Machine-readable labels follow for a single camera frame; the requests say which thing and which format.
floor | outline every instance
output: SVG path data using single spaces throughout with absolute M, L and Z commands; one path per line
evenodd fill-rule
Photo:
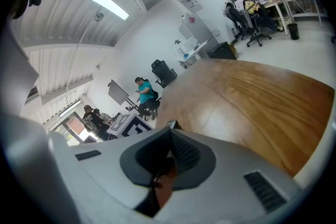
M 336 89 L 336 45 L 331 43 L 334 35 L 329 23 L 323 22 L 323 28 L 317 21 L 296 22 L 299 28 L 298 40 L 292 40 L 285 33 L 272 34 L 272 40 L 261 39 L 262 47 L 253 42 L 248 48 L 249 38 L 235 43 L 237 59 L 266 63 L 286 68 Z M 332 116 L 336 118 L 336 102 Z

ceiling light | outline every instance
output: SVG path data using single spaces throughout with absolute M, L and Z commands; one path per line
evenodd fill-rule
M 76 106 L 78 106 L 80 103 L 82 102 L 82 100 L 78 100 L 77 102 L 73 103 L 71 106 L 69 106 L 68 108 L 64 109 L 63 112 L 59 113 L 59 117 L 64 116 L 65 114 L 67 114 L 71 109 L 74 109 Z
M 112 0 L 92 0 L 99 5 L 103 6 L 104 8 L 107 8 L 109 11 L 113 12 L 123 20 L 126 20 L 130 15 L 124 11 L 121 7 L 119 7 L 115 2 Z

black office chair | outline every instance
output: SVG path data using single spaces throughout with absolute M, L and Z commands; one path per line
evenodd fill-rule
M 257 26 L 256 27 L 253 26 L 251 18 L 247 10 L 245 10 L 242 15 L 239 11 L 237 11 L 234 8 L 232 3 L 228 3 L 226 5 L 226 8 L 224 9 L 224 14 L 236 26 L 238 25 L 237 23 L 241 25 L 241 27 L 238 26 L 238 29 L 242 33 L 242 37 L 246 34 L 251 34 L 250 41 L 246 44 L 248 47 L 250 46 L 250 43 L 254 40 L 257 40 L 259 46 L 261 47 L 262 44 L 260 43 L 259 38 L 267 37 L 268 39 L 272 39 L 270 36 L 265 36 L 264 34 L 258 34 Z
M 155 60 L 152 63 L 152 72 L 161 80 L 161 82 L 156 80 L 155 83 L 158 83 L 163 88 L 168 86 L 177 77 L 174 69 L 169 69 L 165 61 Z
M 141 78 L 141 79 L 142 79 L 143 81 L 147 81 L 147 82 L 149 82 L 148 79 L 144 79 L 144 78 Z M 144 117 L 144 120 L 145 120 L 145 121 L 147 121 L 147 116 L 149 116 L 153 111 L 155 111 L 155 113 L 157 114 L 157 110 L 159 109 L 159 106 L 160 106 L 160 100 L 161 100 L 161 97 L 159 98 L 159 93 L 156 92 L 156 91 L 154 91 L 153 88 L 152 88 L 152 93 L 153 93 L 155 99 L 158 101 L 158 102 L 157 102 L 157 103 L 158 103 L 158 106 L 157 106 L 155 109 L 152 109 L 152 110 L 147 109 L 147 108 L 142 108 L 142 107 L 140 107 L 140 106 L 138 107 L 139 117 L 140 117 L 140 118 L 143 118 L 143 117 Z

black trash can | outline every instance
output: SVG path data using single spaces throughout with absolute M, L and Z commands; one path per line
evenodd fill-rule
M 289 25 L 287 25 L 287 27 L 288 27 L 291 39 L 293 39 L 293 40 L 299 39 L 298 25 L 297 24 L 289 24 Z

person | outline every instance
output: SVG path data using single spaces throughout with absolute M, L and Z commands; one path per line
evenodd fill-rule
M 135 79 L 135 82 L 138 85 L 139 89 L 136 92 L 140 95 L 140 104 L 143 104 L 146 108 L 153 110 L 153 112 L 151 113 L 151 118 L 152 120 L 154 120 L 157 116 L 154 110 L 159 107 L 159 104 L 153 94 L 152 86 L 148 81 L 144 81 L 142 78 L 139 77 Z
M 109 126 L 104 124 L 103 120 L 94 114 L 92 110 L 93 108 L 88 104 L 84 106 L 85 114 L 82 119 L 84 127 L 88 132 L 94 132 L 98 138 L 107 141 L 110 136 L 106 132 Z
M 104 124 L 107 124 L 108 126 L 112 125 L 112 118 L 108 116 L 106 113 L 100 113 L 99 109 L 94 109 L 93 112 L 103 120 Z
M 269 17 L 267 11 L 264 8 L 261 8 L 258 3 L 255 3 L 252 0 L 244 0 L 243 5 L 244 10 L 247 10 L 250 16 L 256 13 L 259 14 L 259 17 L 255 18 L 258 26 L 268 27 L 273 31 L 285 31 L 282 26 L 276 25 L 275 21 Z

